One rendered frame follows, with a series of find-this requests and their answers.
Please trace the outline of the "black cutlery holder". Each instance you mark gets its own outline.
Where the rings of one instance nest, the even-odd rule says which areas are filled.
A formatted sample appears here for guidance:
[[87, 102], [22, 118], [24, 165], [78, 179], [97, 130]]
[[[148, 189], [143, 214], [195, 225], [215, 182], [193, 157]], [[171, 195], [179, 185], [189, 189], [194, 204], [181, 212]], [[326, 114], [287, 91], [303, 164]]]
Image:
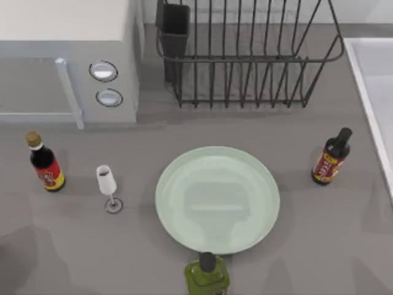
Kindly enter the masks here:
[[157, 0], [156, 26], [166, 58], [185, 55], [190, 30], [190, 7]]

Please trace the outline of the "green bottle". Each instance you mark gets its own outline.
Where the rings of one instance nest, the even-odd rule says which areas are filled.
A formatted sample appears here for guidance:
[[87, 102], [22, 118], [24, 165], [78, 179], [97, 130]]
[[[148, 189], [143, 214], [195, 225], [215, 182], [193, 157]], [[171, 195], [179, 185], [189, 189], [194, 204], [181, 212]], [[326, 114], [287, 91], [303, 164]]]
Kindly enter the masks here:
[[187, 295], [227, 295], [230, 276], [225, 261], [211, 252], [200, 253], [184, 268]]

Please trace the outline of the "pale microwave oven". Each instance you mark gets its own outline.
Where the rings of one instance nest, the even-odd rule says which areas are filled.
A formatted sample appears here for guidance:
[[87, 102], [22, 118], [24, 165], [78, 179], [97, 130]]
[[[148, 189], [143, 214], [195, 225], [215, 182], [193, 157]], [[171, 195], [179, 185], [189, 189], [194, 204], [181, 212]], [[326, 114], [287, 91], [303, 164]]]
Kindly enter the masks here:
[[[64, 58], [84, 127], [137, 120], [144, 54], [141, 0], [0, 0], [0, 123], [75, 123], [55, 59]], [[100, 82], [90, 64], [113, 63], [118, 76]], [[107, 108], [96, 93], [115, 89], [123, 103]]]

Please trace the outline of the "large microwave knob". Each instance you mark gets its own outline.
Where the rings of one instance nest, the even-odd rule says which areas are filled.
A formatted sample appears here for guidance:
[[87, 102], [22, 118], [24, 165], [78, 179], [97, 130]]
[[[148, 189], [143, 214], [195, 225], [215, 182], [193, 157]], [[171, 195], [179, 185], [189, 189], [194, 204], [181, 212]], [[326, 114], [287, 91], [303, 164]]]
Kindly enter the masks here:
[[104, 60], [90, 64], [88, 71], [92, 78], [100, 82], [113, 81], [119, 74], [113, 63]]

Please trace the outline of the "black-capped dark sauce bottle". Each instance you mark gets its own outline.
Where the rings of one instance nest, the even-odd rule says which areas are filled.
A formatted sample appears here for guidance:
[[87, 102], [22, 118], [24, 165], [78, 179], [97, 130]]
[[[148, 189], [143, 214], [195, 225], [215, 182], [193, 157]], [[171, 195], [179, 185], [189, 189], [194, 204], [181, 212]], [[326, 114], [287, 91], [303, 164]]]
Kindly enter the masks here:
[[311, 170], [314, 182], [326, 186], [334, 180], [350, 153], [349, 139], [351, 136], [352, 130], [343, 127], [336, 137], [331, 137], [326, 141], [316, 165]]

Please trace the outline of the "white wine glass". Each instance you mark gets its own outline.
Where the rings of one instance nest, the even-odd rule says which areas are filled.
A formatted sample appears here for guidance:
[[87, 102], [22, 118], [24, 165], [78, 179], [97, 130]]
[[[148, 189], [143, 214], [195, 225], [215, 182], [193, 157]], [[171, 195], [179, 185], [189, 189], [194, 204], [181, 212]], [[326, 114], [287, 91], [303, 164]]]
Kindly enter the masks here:
[[117, 190], [117, 183], [111, 169], [107, 165], [100, 165], [96, 169], [96, 178], [100, 192], [107, 197], [104, 208], [109, 214], [117, 214], [123, 208], [123, 202], [114, 194]]

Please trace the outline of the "gold-capped dark sauce bottle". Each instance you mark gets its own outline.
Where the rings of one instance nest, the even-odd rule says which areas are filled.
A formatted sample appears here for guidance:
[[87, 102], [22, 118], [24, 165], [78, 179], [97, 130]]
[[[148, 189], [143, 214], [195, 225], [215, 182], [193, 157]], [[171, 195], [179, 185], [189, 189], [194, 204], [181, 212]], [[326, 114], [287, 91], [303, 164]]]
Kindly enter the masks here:
[[38, 132], [28, 132], [25, 136], [30, 149], [30, 162], [43, 187], [49, 192], [60, 191], [66, 179], [53, 151], [46, 147]]

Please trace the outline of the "pale green plate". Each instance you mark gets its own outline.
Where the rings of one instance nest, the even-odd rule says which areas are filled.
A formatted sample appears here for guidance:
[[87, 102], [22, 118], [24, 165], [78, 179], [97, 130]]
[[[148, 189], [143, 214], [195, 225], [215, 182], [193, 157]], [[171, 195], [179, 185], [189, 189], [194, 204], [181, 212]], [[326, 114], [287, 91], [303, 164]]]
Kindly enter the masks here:
[[163, 170], [155, 189], [163, 228], [200, 253], [252, 248], [270, 233], [280, 206], [269, 169], [253, 155], [225, 146], [183, 153]]

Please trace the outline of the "small microwave knob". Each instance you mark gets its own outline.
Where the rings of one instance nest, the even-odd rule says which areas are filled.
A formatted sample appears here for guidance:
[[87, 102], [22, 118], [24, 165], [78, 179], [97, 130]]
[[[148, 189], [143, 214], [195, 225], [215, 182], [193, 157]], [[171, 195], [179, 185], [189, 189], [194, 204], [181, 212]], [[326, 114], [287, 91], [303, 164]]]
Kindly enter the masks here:
[[100, 105], [107, 108], [116, 108], [117, 106], [120, 106], [123, 103], [122, 94], [112, 88], [110, 89], [107, 88], [105, 90], [97, 92], [95, 97], [96, 97], [96, 101]]

